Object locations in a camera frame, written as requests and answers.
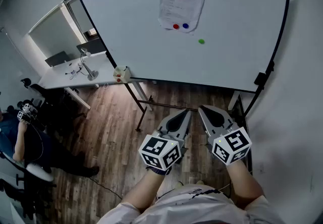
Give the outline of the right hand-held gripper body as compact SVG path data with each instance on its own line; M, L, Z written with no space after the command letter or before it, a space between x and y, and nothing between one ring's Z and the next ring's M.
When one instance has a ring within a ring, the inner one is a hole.
M252 145L244 127L239 127L235 122L229 124L228 128L212 127L207 134L208 150L225 165L246 157Z

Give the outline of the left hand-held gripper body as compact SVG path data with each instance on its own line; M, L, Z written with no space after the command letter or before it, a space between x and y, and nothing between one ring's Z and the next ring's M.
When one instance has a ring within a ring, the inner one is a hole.
M154 131L152 135L146 135L138 152L147 166L167 171L175 163L180 163L187 150L185 139L179 135Z

